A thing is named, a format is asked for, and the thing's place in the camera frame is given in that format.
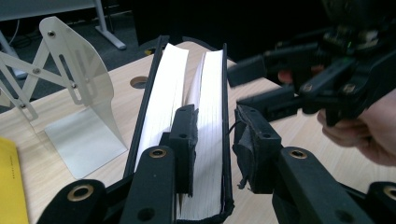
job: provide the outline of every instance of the hand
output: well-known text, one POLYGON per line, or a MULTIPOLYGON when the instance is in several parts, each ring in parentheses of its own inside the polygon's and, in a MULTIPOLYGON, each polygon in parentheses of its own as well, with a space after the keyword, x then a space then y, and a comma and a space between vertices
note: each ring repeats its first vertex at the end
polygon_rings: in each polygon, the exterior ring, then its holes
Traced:
MULTIPOLYGON (((315 73, 320 67, 312 70, 315 73)), ((284 83, 291 83, 291 71, 280 71, 278 78, 284 83)), ((329 127, 326 125, 325 111, 321 110, 318 121, 323 125, 323 133, 335 144, 356 147, 375 163, 396 166, 395 108, 396 90, 393 90, 363 111, 357 119, 342 119, 329 127)))

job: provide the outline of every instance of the person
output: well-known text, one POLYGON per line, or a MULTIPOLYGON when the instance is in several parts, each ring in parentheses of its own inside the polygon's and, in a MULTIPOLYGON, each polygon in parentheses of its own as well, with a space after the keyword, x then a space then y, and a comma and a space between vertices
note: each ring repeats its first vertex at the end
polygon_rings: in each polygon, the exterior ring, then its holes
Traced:
MULTIPOLYGON (((322 68, 313 68, 316 73, 322 68)), ((291 71, 280 71, 281 82, 291 83, 291 71)), ((318 112, 323 133, 341 147, 356 147, 367 159, 385 166, 396 166, 396 89, 364 110, 356 119, 342 119, 326 125, 326 113, 318 112)))

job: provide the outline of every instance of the open book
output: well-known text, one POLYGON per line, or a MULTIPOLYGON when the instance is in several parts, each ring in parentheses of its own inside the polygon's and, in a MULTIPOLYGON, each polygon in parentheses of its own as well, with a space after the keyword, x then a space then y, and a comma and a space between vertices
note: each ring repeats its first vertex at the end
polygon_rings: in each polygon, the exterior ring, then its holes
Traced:
POLYGON ((127 169, 132 163, 135 172, 143 151, 158 146, 162 134, 171 131, 176 111, 180 107, 194 105, 198 110, 198 141, 195 147, 192 195, 177 195, 176 216, 180 220, 202 220, 211 217, 217 217, 219 220, 219 216, 228 216, 222 215, 225 198, 232 200, 228 192, 231 191, 231 174, 229 139, 225 134, 228 131, 228 106, 224 103, 227 99, 227 89, 224 85, 224 53, 224 49, 204 53, 192 83, 187 84, 187 49, 168 43, 160 61, 155 62, 158 58, 154 56, 154 65, 151 66, 151 72, 155 71, 155 79, 152 83, 148 82, 147 88, 150 88, 151 92, 149 97, 145 93, 147 99, 143 99, 143 111, 146 111, 139 113, 130 151, 130 155, 134 154, 134 160, 128 161, 127 169))

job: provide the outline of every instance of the light wood tabletop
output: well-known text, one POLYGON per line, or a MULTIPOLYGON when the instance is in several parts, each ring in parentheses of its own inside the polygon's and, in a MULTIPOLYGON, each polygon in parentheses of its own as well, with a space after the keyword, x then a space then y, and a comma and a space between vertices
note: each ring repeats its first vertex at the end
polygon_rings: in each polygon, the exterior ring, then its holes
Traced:
MULTIPOLYGON (((193 42, 184 42, 177 46, 190 50, 186 78, 186 82, 190 83, 202 53, 208 49, 193 42)), ((149 75, 152 57, 150 55, 109 72, 114 87, 112 110, 127 147, 131 145, 144 93, 143 89, 131 87, 130 81, 135 77, 149 75)), ((229 88, 230 126, 234 123, 233 110, 238 98, 275 87, 274 83, 263 78, 240 88, 229 88)), ((65 90, 34 101, 33 107, 39 118, 32 123, 27 122, 17 109, 0 114, 0 135, 17 145, 28 217, 31 223, 36 223, 56 193, 76 181, 44 133, 44 125, 64 114, 77 112, 81 107, 74 106, 65 90)), ((376 165, 365 159, 355 148, 338 147, 322 134, 315 115, 299 113, 271 124, 282 137, 284 147, 301 147, 313 152, 333 177, 347 186, 366 192, 372 182, 396 182, 396 168, 376 165)), ((124 152, 86 178, 100 180, 106 186, 119 181, 122 179, 127 157, 128 152, 124 152)), ((231 159, 235 209, 225 223, 277 223, 271 203, 272 195, 253 194, 248 186, 239 189, 237 184, 242 176, 232 151, 231 159)))

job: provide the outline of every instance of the dark floor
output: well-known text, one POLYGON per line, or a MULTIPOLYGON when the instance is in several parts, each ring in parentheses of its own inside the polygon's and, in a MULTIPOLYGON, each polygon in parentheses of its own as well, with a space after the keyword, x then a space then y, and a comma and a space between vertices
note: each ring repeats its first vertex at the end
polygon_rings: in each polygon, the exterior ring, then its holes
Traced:
MULTIPOLYGON (((145 50, 153 49, 155 47, 155 40, 138 46, 134 28, 134 19, 131 11, 111 15, 112 26, 110 26, 109 20, 106 21, 107 30, 111 31, 111 27, 113 27, 114 36, 126 45, 126 49, 117 49, 112 43, 110 43, 99 32, 96 31, 94 27, 99 24, 97 19, 90 21, 82 20, 64 22, 93 45, 98 54, 101 56, 108 71, 147 56, 145 50)), ((41 34, 38 30, 34 30, 29 34, 17 35, 13 40, 13 45, 15 46, 14 49, 20 59, 31 63, 35 57, 40 42, 41 34)), ((54 65, 49 64, 44 68, 51 71, 51 66, 54 65)), ((7 84, 7 81, 1 72, 0 78, 8 88, 9 85, 7 84)), ((20 86, 22 86, 24 79, 17 79, 17 82, 20 86)), ((62 88, 63 87, 48 83, 47 81, 39 81, 32 98, 39 99, 48 94, 59 91, 62 88)), ((9 108, 0 106, 0 113, 7 110, 9 110, 9 108)))

